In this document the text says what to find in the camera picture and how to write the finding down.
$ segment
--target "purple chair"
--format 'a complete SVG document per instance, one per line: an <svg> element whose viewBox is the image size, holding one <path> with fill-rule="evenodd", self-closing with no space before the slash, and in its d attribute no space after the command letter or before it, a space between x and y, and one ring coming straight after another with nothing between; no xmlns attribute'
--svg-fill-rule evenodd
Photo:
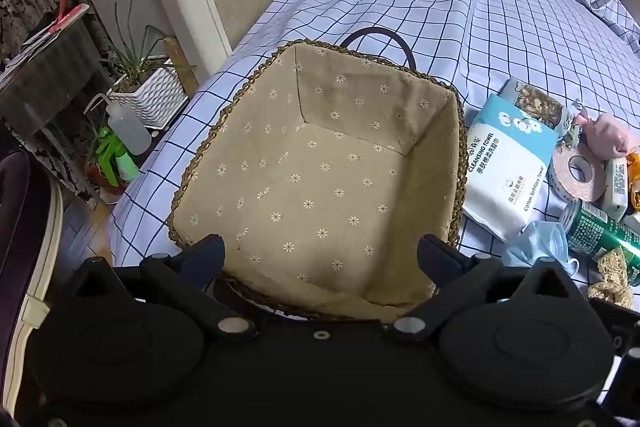
<svg viewBox="0 0 640 427"><path fill-rule="evenodd" d="M0 392L11 415L27 339L49 312L62 214L58 184L32 155L18 150L0 161Z"/></svg>

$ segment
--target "silver screw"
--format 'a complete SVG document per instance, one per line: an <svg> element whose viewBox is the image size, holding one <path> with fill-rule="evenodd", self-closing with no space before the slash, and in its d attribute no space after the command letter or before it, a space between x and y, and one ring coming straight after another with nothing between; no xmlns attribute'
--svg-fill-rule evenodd
<svg viewBox="0 0 640 427"><path fill-rule="evenodd" d="M402 333L419 333L427 324L418 317L400 317L394 322L394 328Z"/></svg>
<svg viewBox="0 0 640 427"><path fill-rule="evenodd" d="M218 323L218 329L225 333L244 333L251 324L242 317L226 317Z"/></svg>
<svg viewBox="0 0 640 427"><path fill-rule="evenodd" d="M324 330L314 331L314 338L318 341L325 341L330 336L331 334L329 333L329 331L324 331Z"/></svg>

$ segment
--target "barcode label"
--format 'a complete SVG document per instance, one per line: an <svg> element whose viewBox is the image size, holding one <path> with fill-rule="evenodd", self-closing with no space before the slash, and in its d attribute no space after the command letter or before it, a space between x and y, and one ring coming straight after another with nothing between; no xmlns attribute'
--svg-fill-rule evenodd
<svg viewBox="0 0 640 427"><path fill-rule="evenodd" d="M613 174L613 192L623 196L626 194L625 169L625 165L616 165L616 171Z"/></svg>
<svg viewBox="0 0 640 427"><path fill-rule="evenodd" d="M588 214L591 214L593 217L597 217L599 220L604 221L605 223L609 222L609 216L605 214L599 208L596 208L592 204L587 203L586 201L582 202L582 209Z"/></svg>

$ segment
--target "squeeze bottle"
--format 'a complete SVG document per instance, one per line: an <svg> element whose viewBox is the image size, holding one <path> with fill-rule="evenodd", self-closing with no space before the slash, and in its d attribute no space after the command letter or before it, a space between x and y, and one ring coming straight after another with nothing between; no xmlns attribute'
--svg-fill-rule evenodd
<svg viewBox="0 0 640 427"><path fill-rule="evenodd" d="M138 156L145 152L151 145L151 135L128 105L120 105L114 100L109 100L105 94L100 92L92 98L89 105L86 106L84 113L86 114L89 110L93 109L95 107L94 102L99 98L107 103L109 127L111 127L115 135L124 143L124 147L126 147L133 156Z"/></svg>

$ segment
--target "checkered bed sheet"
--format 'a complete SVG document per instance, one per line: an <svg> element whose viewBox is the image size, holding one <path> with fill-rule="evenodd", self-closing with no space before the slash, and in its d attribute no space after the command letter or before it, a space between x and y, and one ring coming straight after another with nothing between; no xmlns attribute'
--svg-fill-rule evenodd
<svg viewBox="0 0 640 427"><path fill-rule="evenodd" d="M116 266L137 265L159 251L177 253L166 220L182 173L220 110L278 45L299 38L340 43L372 25L396 31L414 52L418 71L455 85L468 124L488 95L515 76L567 105L581 100L592 117L610 112L640 128L640 28L618 0L274 0L118 202L110 235ZM351 49L406 65L402 49L384 36L365 36ZM555 220L563 208L545 182L533 218ZM502 248L463 217L463 253L500 255ZM586 288L587 263L581 264L574 279ZM640 309L640 295L635 298Z"/></svg>

